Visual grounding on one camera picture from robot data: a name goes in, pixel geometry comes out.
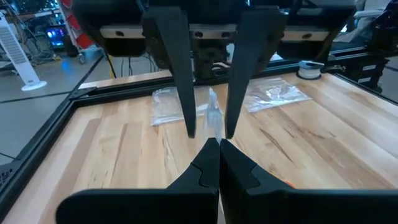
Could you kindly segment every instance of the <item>black aluminum frame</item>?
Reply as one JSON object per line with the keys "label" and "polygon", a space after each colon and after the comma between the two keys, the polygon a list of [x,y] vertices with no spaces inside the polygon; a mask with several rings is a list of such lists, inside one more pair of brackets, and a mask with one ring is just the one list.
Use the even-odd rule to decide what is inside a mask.
{"label": "black aluminum frame", "polygon": [[[366,49],[363,47],[340,50],[332,53],[337,57],[333,64],[342,64],[347,61],[352,62],[352,60],[362,60],[365,57],[389,57],[398,54],[397,52],[367,53]],[[83,77],[82,81],[77,84],[75,89],[70,92],[60,106],[53,112],[50,118],[37,131],[35,136],[23,148],[16,159],[10,164],[0,166],[0,222],[3,221],[8,211],[29,182],[30,178],[34,175],[41,162],[45,159],[49,150],[51,150],[53,144],[58,139],[77,108],[149,96],[153,91],[158,90],[159,88],[174,86],[173,78],[165,77],[141,82],[79,90],[78,87],[86,80],[102,58],[103,56],[95,62],[89,72]],[[297,63],[298,60],[279,60],[276,62],[270,62],[265,71],[253,76],[252,78],[271,77],[284,73],[296,72],[299,67]],[[216,77],[209,80],[197,81],[195,82],[195,85],[218,85],[227,82],[227,71],[219,70],[216,72]],[[380,96],[380,94],[375,91],[371,91],[366,88],[365,90]]]}

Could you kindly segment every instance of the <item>workbench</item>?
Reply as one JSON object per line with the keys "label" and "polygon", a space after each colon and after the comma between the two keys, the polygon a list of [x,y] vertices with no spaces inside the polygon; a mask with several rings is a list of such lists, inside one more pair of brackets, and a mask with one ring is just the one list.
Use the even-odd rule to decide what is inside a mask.
{"label": "workbench", "polygon": [[[298,189],[398,187],[397,106],[334,75],[314,81],[293,73],[281,77],[312,99],[253,114],[243,107],[230,140],[237,148]],[[227,85],[212,88],[225,111]],[[3,223],[55,223],[58,204],[83,189],[166,188],[203,146],[203,117],[196,138],[189,139],[183,121],[150,126],[151,104],[145,96],[78,108]]]}

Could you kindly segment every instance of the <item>transparent plastic object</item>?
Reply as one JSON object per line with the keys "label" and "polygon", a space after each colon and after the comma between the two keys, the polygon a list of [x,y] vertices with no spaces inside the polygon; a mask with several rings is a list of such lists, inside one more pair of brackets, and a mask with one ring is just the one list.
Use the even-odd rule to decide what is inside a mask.
{"label": "transparent plastic object", "polygon": [[209,88],[208,107],[206,109],[205,119],[203,121],[202,136],[207,138],[216,138],[220,144],[223,132],[223,113],[220,110],[217,100],[217,94],[212,88]]}
{"label": "transparent plastic object", "polygon": [[[194,89],[197,116],[203,116],[206,113],[209,89],[208,86]],[[152,93],[152,126],[183,119],[184,115],[176,87],[167,87]]]}
{"label": "transparent plastic object", "polygon": [[281,78],[268,78],[250,81],[243,105],[249,113],[255,113],[275,106],[310,99],[287,81]]}

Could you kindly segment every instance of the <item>gray floor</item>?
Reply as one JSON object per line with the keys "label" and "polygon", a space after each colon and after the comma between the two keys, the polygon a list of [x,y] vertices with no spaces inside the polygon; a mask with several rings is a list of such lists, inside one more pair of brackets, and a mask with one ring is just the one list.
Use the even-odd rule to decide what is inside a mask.
{"label": "gray floor", "polygon": [[[0,103],[0,152],[16,157],[67,94],[46,95],[72,90],[99,56],[100,53],[88,54],[84,65],[80,65],[77,58],[63,58],[61,62],[36,67],[35,70],[40,79],[47,81],[48,84],[44,88],[29,92],[21,91],[23,82],[18,76],[0,72],[0,101],[43,96],[29,100]],[[122,63],[123,74],[128,76],[128,58],[112,58],[111,60],[118,77],[121,76]],[[392,58],[389,66],[398,68],[398,57]],[[157,70],[157,68],[150,67],[150,62],[146,58],[132,58],[131,68],[134,75]],[[109,79],[109,71],[108,61],[102,59],[86,82]],[[398,72],[385,69],[381,81],[383,94],[398,101],[398,88],[396,87]],[[0,155],[0,164],[11,162],[11,160]]]}

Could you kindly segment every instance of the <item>wooden tabletop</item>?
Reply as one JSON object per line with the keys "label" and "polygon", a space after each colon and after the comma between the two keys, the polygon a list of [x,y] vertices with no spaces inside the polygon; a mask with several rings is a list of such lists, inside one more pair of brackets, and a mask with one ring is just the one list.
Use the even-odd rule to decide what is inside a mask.
{"label": "wooden tabletop", "polygon": [[[231,140],[236,147],[299,189],[398,186],[396,106],[329,74],[282,78],[312,100],[253,114],[243,108]],[[213,89],[224,110],[227,85]],[[189,139],[183,121],[150,126],[151,104],[148,96],[77,109],[4,223],[54,223],[57,205],[83,189],[173,182],[205,141],[203,118]]]}

